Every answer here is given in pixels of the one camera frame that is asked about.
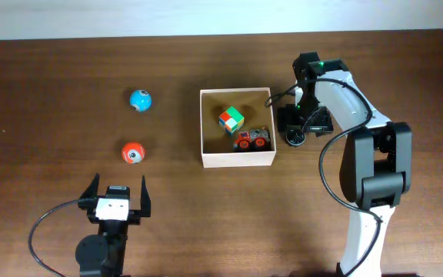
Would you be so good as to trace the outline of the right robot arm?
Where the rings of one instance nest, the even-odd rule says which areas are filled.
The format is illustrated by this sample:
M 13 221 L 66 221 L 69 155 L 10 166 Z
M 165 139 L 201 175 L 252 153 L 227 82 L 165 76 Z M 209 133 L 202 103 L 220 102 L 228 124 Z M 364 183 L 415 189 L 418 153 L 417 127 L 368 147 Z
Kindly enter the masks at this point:
M 325 154 L 345 140 L 338 197 L 327 182 L 328 194 L 350 212 L 347 242 L 336 265 L 338 276 L 380 276 L 381 254 L 388 223 L 401 197 L 411 187 L 412 130 L 393 122 L 366 99 L 341 59 L 322 60 L 316 52 L 301 53 L 292 64 L 295 84 L 287 94 L 295 103 L 277 111 L 278 132 L 293 147 L 307 134 L 341 132 L 331 138 L 318 158 L 325 180 Z

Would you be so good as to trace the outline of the orange eyeball ball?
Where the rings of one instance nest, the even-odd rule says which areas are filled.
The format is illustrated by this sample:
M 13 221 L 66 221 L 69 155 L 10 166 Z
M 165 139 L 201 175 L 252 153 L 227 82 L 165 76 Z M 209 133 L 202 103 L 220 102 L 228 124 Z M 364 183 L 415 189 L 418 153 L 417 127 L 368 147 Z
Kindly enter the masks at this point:
M 142 144 L 138 142 L 127 142 L 122 147 L 122 158 L 128 164 L 137 164 L 145 157 L 145 149 Z

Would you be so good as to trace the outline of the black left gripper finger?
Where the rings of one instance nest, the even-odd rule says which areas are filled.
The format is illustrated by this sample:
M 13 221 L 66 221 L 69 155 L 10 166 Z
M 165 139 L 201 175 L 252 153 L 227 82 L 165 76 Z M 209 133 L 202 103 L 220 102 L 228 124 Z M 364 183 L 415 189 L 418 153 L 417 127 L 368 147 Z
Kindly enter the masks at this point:
M 148 218 L 152 213 L 152 203 L 150 196 L 148 194 L 148 189 L 146 186 L 145 176 L 142 176 L 142 187 L 141 187 L 141 198 L 140 198 L 140 212 L 142 218 Z
M 99 179 L 100 175 L 96 173 L 90 185 L 84 190 L 84 192 L 79 197 L 78 200 L 80 203 L 91 203 L 97 199 Z

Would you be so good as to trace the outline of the red grey toy truck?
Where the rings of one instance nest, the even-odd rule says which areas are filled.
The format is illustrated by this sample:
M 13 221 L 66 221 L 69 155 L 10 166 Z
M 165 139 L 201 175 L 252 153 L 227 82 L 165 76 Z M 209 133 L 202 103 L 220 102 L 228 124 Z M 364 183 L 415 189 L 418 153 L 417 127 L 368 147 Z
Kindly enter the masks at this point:
M 271 148 L 271 139 L 266 128 L 239 132 L 233 145 L 235 152 L 261 152 Z

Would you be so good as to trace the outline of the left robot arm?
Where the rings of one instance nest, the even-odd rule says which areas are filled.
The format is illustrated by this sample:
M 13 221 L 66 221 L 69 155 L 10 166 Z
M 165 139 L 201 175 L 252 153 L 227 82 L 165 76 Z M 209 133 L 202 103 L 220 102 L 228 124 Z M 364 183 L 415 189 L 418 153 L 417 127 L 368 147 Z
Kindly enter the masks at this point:
M 98 225 L 94 235 L 84 237 L 75 250 L 79 275 L 120 277 L 123 275 L 128 227 L 140 225 L 151 216 L 152 204 L 142 178 L 140 208 L 131 209 L 131 191 L 127 186 L 111 185 L 104 195 L 98 194 L 96 175 L 79 198 L 78 207 L 86 211 L 90 223 Z

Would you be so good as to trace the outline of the black round cap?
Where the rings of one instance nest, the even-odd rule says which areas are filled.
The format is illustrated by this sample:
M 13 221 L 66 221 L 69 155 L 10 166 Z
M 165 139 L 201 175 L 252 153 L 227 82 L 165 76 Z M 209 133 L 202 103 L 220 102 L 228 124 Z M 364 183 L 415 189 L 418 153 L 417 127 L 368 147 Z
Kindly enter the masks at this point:
M 299 147 L 305 143 L 305 133 L 300 128 L 288 128 L 285 140 L 291 147 Z

